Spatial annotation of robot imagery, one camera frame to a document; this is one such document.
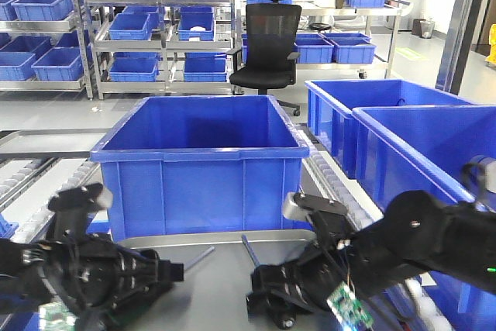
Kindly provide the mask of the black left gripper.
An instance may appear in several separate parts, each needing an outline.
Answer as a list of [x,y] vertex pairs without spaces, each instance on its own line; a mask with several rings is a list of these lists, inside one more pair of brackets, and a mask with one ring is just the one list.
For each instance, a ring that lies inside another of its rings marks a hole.
[[89,215],[111,206],[112,193],[101,183],[56,193],[47,206],[53,221],[36,244],[40,277],[76,316],[77,327],[123,327],[184,281],[183,263],[87,232]]

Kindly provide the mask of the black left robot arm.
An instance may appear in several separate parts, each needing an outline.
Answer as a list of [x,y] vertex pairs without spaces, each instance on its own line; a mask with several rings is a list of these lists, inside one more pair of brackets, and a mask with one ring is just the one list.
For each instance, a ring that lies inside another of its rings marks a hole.
[[184,281],[183,263],[87,232],[89,215],[111,206],[112,193],[101,183],[69,188],[49,200],[54,216],[44,239],[3,239],[1,312],[34,312],[60,299],[77,330],[121,330]]

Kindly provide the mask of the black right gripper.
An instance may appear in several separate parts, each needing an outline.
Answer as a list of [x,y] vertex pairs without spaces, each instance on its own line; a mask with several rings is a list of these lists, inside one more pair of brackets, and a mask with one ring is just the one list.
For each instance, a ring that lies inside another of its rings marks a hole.
[[342,327],[363,325],[363,305],[355,294],[345,249],[353,232],[340,202],[290,193],[283,204],[288,219],[308,222],[315,238],[293,259],[262,264],[256,258],[246,295],[248,315],[268,315],[277,327],[292,327],[299,314],[331,314]]

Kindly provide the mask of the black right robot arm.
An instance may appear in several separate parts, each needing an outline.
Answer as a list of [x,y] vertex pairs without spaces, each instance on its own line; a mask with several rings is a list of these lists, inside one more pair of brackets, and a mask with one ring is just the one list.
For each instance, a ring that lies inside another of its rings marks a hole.
[[280,329],[299,313],[330,313],[342,327],[370,329],[378,311],[370,299],[428,271],[494,292],[495,215],[478,209],[495,190],[494,159],[475,157],[461,180],[477,187],[472,202],[447,205],[427,191],[405,191],[382,219],[357,231],[342,203],[289,194],[284,213],[309,222],[315,239],[293,260],[255,266],[248,313],[266,312]]

